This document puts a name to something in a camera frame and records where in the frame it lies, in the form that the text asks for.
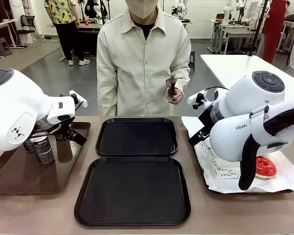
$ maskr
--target canned drink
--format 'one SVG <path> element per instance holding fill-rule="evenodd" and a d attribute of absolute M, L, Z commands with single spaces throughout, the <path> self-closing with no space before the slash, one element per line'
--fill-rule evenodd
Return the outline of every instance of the canned drink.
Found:
<path fill-rule="evenodd" d="M 39 164 L 49 165 L 54 161 L 54 155 L 48 137 L 40 137 L 41 135 L 45 133 L 34 134 L 30 141 L 33 143 Z"/>
<path fill-rule="evenodd" d="M 57 141 L 65 141 L 67 138 L 64 135 L 60 134 L 60 135 L 55 135 L 55 139 Z"/>
<path fill-rule="evenodd" d="M 30 139 L 27 139 L 24 143 L 24 148 L 26 150 L 26 152 L 28 153 L 35 153 L 35 149 L 34 149 L 34 146 L 32 144 L 32 142 L 30 141 Z"/>

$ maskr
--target face mask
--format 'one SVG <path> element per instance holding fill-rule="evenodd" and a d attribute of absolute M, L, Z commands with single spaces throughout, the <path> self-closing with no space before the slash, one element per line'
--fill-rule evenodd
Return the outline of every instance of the face mask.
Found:
<path fill-rule="evenodd" d="M 159 0 L 125 0 L 129 10 L 137 17 L 145 19 L 149 16 Z"/>

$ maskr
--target can lid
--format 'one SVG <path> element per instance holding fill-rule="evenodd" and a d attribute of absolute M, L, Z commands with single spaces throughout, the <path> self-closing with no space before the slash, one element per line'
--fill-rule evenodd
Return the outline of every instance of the can lid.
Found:
<path fill-rule="evenodd" d="M 40 142 L 40 141 L 43 141 L 43 140 L 45 140 L 47 138 L 47 136 L 43 136 L 45 134 L 47 134 L 47 132 L 36 133 L 36 134 L 32 135 L 33 137 L 30 138 L 30 141 L 32 141 L 32 142 Z"/>

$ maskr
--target yellow patterned shirt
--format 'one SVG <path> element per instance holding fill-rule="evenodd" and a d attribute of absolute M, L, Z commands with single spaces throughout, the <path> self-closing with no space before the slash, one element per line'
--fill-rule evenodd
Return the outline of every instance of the yellow patterned shirt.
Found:
<path fill-rule="evenodd" d="M 50 8 L 56 24 L 67 24 L 74 20 L 71 5 L 76 6 L 74 0 L 45 0 L 45 7 Z"/>

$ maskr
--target stool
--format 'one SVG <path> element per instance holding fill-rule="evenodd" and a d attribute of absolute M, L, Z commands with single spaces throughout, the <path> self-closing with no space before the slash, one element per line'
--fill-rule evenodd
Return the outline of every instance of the stool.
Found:
<path fill-rule="evenodd" d="M 193 69 L 193 71 L 195 71 L 195 51 L 194 50 L 191 51 L 190 63 L 188 64 L 188 67 L 190 67 L 190 69 Z"/>
<path fill-rule="evenodd" d="M 6 43 L 6 40 L 4 38 L 0 38 L 0 56 L 7 56 L 11 54 L 12 52 L 10 51 L 9 46 Z"/>

